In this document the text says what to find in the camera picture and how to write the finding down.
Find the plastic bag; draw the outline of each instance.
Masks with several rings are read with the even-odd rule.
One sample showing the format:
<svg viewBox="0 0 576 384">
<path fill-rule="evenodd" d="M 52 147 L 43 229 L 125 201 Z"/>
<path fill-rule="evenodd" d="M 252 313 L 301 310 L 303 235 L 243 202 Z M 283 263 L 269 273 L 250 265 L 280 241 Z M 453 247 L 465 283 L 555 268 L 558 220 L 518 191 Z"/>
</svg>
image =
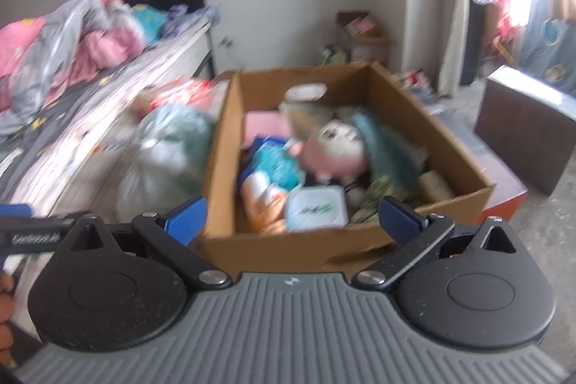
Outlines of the plastic bag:
<svg viewBox="0 0 576 384">
<path fill-rule="evenodd" d="M 200 195 L 214 123 L 185 105 L 165 105 L 146 116 L 132 145 L 136 157 L 119 186 L 120 222 L 142 212 L 166 213 Z"/>
</svg>

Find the clutter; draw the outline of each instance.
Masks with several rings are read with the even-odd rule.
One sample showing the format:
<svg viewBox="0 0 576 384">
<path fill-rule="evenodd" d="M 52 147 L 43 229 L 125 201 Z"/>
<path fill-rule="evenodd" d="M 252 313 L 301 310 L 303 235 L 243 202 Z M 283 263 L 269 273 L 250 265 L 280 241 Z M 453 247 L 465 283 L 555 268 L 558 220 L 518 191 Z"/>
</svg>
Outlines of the clutter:
<svg viewBox="0 0 576 384">
<path fill-rule="evenodd" d="M 306 141 L 300 163 L 325 184 L 332 178 L 350 183 L 368 168 L 364 143 L 358 132 L 339 121 L 329 122 Z"/>
<path fill-rule="evenodd" d="M 428 81 L 428 77 L 426 77 L 422 69 L 396 74 L 394 77 L 404 89 L 412 89 L 414 87 L 422 90 L 430 90 L 430 81 Z"/>
<path fill-rule="evenodd" d="M 271 184 L 264 171 L 255 171 L 241 184 L 240 193 L 253 231 L 268 234 L 284 231 L 280 219 L 288 195 L 286 190 Z"/>
<path fill-rule="evenodd" d="M 418 178 L 418 186 L 421 194 L 428 202 L 440 202 L 441 200 L 456 197 L 450 186 L 435 170 L 421 174 Z"/>
<path fill-rule="evenodd" d="M 205 97 L 212 89 L 208 80 L 180 77 L 161 87 L 142 90 L 132 102 L 132 111 L 140 118 L 168 103 L 189 105 Z"/>
<path fill-rule="evenodd" d="M 346 193 L 346 205 L 348 206 L 348 213 L 355 213 L 361 207 L 366 197 L 366 189 L 359 186 L 356 182 L 344 186 Z"/>
<path fill-rule="evenodd" d="M 186 31 L 201 18 L 206 17 L 212 26 L 220 23 L 220 6 L 208 5 L 188 14 L 188 5 L 173 5 L 166 13 L 166 22 L 162 25 L 162 39 L 174 38 Z"/>
<path fill-rule="evenodd" d="M 74 84 L 138 56 L 142 26 L 116 0 L 70 0 L 45 19 L 0 30 L 0 139 Z"/>
<path fill-rule="evenodd" d="M 336 15 L 339 48 L 351 63 L 379 61 L 388 65 L 393 43 L 369 11 L 341 11 Z"/>
<path fill-rule="evenodd" d="M 362 206 L 352 216 L 352 223 L 366 222 L 378 213 L 378 203 L 386 195 L 391 195 L 400 201 L 405 201 L 408 198 L 407 192 L 396 187 L 390 176 L 381 176 L 373 181 L 366 190 Z"/>
<path fill-rule="evenodd" d="M 341 186 L 299 188 L 286 202 L 288 231 L 342 228 L 348 223 L 346 199 Z"/>
<path fill-rule="evenodd" d="M 250 148 L 257 136 L 290 138 L 288 119 L 278 111 L 251 111 L 244 117 L 244 145 Z"/>
<path fill-rule="evenodd" d="M 205 186 L 208 221 L 194 246 L 206 260 L 230 272 L 233 277 L 244 271 L 289 274 L 344 272 L 350 278 L 376 262 L 383 251 L 392 248 L 390 236 L 377 220 L 373 224 L 347 225 L 344 229 L 292 232 L 286 220 L 287 205 L 284 206 L 284 224 L 287 227 L 284 232 L 273 236 L 254 232 L 244 204 L 238 200 L 240 196 L 234 189 L 239 172 L 247 164 L 244 162 L 247 155 L 241 151 L 244 115 L 251 111 L 274 110 L 285 101 L 286 91 L 291 87 L 318 83 L 324 84 L 327 90 L 321 100 L 311 104 L 326 107 L 332 115 L 335 107 L 362 104 L 373 114 L 377 126 L 389 126 L 415 148 L 427 149 L 430 157 L 426 169 L 438 171 L 457 198 L 429 205 L 419 204 L 414 196 L 402 199 L 420 214 L 442 213 L 457 223 L 472 224 L 491 195 L 489 181 L 464 155 L 461 146 L 451 139 L 450 134 L 443 132 L 436 120 L 429 117 L 378 64 L 237 73 L 231 78 L 212 147 L 208 168 L 210 183 Z M 411 156 L 407 158 L 416 165 Z M 417 172 L 416 181 L 421 172 Z M 364 189 L 370 186 L 372 179 L 368 173 L 355 183 Z M 390 187 L 394 187 L 391 192 L 398 190 L 394 184 Z M 304 185 L 293 192 L 296 194 L 307 188 L 323 187 Z"/>
<path fill-rule="evenodd" d="M 348 25 L 344 26 L 344 29 L 351 37 L 356 35 L 363 35 L 367 37 L 378 36 L 378 24 L 370 16 L 366 15 L 364 18 L 356 17 Z"/>
<path fill-rule="evenodd" d="M 213 132 L 208 116 L 184 105 L 165 105 L 146 116 L 132 143 L 136 157 L 119 186 L 120 221 L 166 213 L 201 195 Z"/>
<path fill-rule="evenodd" d="M 326 45 L 320 48 L 322 65 L 345 64 L 348 62 L 348 54 L 339 45 Z"/>
</svg>

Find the hand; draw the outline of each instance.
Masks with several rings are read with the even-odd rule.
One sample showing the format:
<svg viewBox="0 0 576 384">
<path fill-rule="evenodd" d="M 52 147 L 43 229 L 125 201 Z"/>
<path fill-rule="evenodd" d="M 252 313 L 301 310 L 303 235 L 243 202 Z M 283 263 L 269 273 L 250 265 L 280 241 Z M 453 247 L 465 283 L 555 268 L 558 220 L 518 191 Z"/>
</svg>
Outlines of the hand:
<svg viewBox="0 0 576 384">
<path fill-rule="evenodd" d="M 0 363 L 10 365 L 12 355 L 9 348 L 14 343 L 12 331 L 5 322 L 10 319 L 15 312 L 14 300 L 8 294 L 14 288 L 14 280 L 8 274 L 0 274 Z"/>
</svg>

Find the open cardboard box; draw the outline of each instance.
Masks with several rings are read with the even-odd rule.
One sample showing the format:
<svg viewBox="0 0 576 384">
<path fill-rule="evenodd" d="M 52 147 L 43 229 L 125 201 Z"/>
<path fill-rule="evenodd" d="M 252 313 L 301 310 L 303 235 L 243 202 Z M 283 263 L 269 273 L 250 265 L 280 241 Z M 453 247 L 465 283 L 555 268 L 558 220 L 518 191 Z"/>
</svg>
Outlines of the open cardboard box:
<svg viewBox="0 0 576 384">
<path fill-rule="evenodd" d="M 277 109 L 290 87 L 318 82 L 328 87 L 323 103 L 364 104 L 380 122 L 426 147 L 428 165 L 458 197 L 419 207 L 419 213 L 444 213 L 456 222 L 472 224 L 490 197 L 493 188 L 480 169 L 378 63 L 237 73 L 231 77 L 207 169 L 208 222 L 191 246 L 233 277 L 240 272 L 344 272 L 350 277 L 393 248 L 390 237 L 375 224 L 281 235 L 249 231 L 237 195 L 244 113 Z"/>
</svg>

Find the clothing pile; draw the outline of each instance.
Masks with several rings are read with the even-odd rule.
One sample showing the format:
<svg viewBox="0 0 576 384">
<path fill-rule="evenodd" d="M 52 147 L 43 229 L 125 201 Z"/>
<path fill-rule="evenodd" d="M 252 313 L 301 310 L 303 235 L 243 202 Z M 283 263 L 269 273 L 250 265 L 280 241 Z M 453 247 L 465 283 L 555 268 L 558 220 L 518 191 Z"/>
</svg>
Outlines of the clothing pile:
<svg viewBox="0 0 576 384">
<path fill-rule="evenodd" d="M 32 122 L 67 87 L 142 53 L 142 26 L 123 0 L 71 0 L 0 30 L 0 138 Z"/>
</svg>

